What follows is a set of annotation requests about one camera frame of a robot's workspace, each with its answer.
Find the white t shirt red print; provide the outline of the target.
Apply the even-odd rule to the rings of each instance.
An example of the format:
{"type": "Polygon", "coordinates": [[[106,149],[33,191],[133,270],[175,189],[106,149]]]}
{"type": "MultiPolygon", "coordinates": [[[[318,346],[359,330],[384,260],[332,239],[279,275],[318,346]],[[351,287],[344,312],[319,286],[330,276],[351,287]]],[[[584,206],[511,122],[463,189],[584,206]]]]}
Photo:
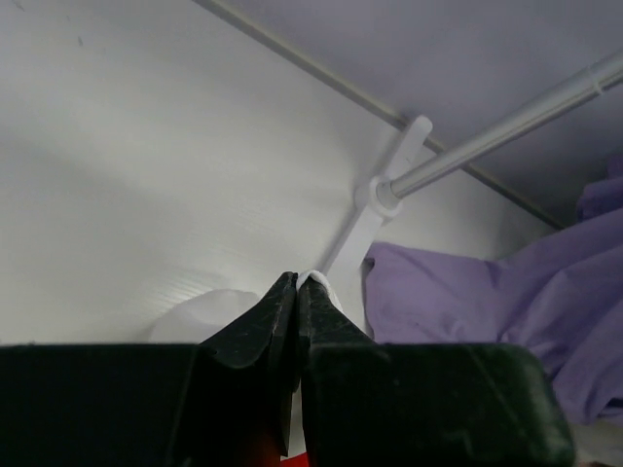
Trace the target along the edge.
{"type": "MultiPolygon", "coordinates": [[[[293,396],[299,387],[303,369],[303,359],[298,337],[298,292],[308,279],[312,279],[324,287],[331,303],[337,307],[338,311],[343,312],[336,293],[321,272],[308,270],[298,274],[296,281],[298,386],[292,394],[292,402],[293,396]]],[[[198,349],[181,415],[180,438],[176,450],[184,466],[277,466],[280,464],[282,457],[288,454],[282,457],[226,457],[223,452],[205,438],[208,429],[202,424],[203,409],[202,404],[199,402],[202,388],[201,344],[250,310],[262,298],[250,292],[230,289],[213,290],[174,306],[156,321],[149,338],[151,342],[188,343],[195,345],[198,349]]]]}

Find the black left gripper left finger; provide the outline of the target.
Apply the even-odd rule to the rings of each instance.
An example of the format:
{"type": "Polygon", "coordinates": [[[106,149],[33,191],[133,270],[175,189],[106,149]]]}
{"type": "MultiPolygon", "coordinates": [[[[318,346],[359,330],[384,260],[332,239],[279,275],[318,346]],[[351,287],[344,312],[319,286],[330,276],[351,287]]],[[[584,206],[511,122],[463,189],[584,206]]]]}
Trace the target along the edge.
{"type": "Polygon", "coordinates": [[[205,438],[226,457],[288,453],[298,386],[297,278],[283,273],[255,306],[201,344],[205,438]]]}

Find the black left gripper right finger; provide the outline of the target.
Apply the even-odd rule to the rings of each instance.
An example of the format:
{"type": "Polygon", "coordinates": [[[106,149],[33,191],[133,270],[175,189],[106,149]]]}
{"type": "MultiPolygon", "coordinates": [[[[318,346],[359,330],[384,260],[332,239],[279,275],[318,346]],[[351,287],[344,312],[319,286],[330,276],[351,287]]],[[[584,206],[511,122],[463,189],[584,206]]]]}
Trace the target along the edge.
{"type": "Polygon", "coordinates": [[[302,415],[310,466],[387,462],[389,355],[342,312],[318,282],[298,292],[302,415]]]}

